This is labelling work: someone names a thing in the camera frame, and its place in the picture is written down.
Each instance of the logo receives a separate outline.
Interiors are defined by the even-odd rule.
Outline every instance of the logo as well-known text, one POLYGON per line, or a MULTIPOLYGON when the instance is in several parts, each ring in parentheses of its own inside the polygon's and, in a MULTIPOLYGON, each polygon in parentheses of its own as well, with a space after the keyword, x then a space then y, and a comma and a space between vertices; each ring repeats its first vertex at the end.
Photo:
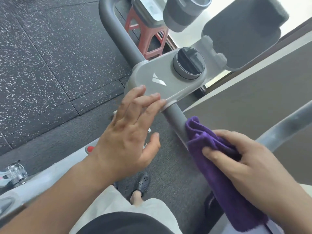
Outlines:
POLYGON ((155 82, 155 83, 162 84, 162 85, 166 86, 166 83, 163 82, 161 79, 158 79, 158 77, 155 75, 155 73, 153 75, 152 81, 155 82))

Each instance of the microfiber cloth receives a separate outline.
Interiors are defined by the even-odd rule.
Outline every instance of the microfiber cloth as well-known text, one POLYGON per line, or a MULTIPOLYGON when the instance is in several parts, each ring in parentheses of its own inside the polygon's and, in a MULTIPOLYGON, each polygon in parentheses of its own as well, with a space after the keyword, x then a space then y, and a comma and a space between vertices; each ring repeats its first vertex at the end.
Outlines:
POLYGON ((267 215, 247 201, 224 173, 201 151, 205 146, 208 146, 213 150, 221 151, 236 161, 240 161, 241 155, 235 146, 201 125, 197 117, 188 119, 185 127, 189 137, 189 152, 235 230, 246 232, 261 224, 266 224, 267 215))

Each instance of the red stool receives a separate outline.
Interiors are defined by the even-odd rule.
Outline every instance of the red stool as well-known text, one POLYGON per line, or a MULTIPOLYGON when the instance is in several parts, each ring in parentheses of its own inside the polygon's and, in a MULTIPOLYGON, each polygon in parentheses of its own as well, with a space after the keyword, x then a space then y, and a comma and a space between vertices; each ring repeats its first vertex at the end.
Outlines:
POLYGON ((131 7, 129 14, 127 16, 126 25, 124 28, 126 29, 127 33, 129 33, 129 30, 140 28, 141 36, 140 36, 140 40, 139 40, 139 44, 138 44, 138 49, 143 54, 145 59, 149 59, 149 58, 156 56, 156 55, 159 55, 159 56, 162 55, 162 51, 163 51, 163 48, 165 46, 167 36, 168 36, 168 32, 169 32, 169 29, 167 26, 161 26, 161 27, 157 27, 157 28, 147 27, 143 23, 143 21, 140 19, 140 17, 136 14, 133 7, 131 7), (132 19, 135 19, 137 24, 130 25, 132 19), (163 33, 163 37, 161 37, 158 34, 159 32, 163 33), (154 37, 154 35, 156 35, 156 37, 160 41, 161 45, 159 48, 148 52, 149 45, 150 45, 151 40, 154 37))

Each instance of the metal tube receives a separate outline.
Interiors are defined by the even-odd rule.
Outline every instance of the metal tube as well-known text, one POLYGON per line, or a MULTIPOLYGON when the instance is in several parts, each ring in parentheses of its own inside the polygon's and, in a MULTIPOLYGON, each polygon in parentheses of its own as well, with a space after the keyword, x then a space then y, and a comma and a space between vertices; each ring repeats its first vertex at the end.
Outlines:
POLYGON ((256 141, 271 152, 312 123, 312 100, 263 133, 256 141))
POLYGON ((187 118, 177 104, 172 104, 163 110, 163 115, 172 126, 175 133, 187 148, 188 136, 186 134, 185 123, 187 118))
POLYGON ((115 15, 115 4, 119 1, 99 0, 99 16, 107 33, 133 68, 139 62, 145 61, 145 58, 115 15))

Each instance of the red button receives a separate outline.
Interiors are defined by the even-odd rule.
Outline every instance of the red button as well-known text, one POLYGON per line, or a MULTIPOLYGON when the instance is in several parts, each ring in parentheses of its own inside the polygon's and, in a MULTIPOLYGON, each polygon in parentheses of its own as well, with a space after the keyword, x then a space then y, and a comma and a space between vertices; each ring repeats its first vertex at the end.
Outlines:
POLYGON ((94 149, 93 146, 88 146, 87 151, 88 151, 89 153, 91 153, 93 149, 94 149))

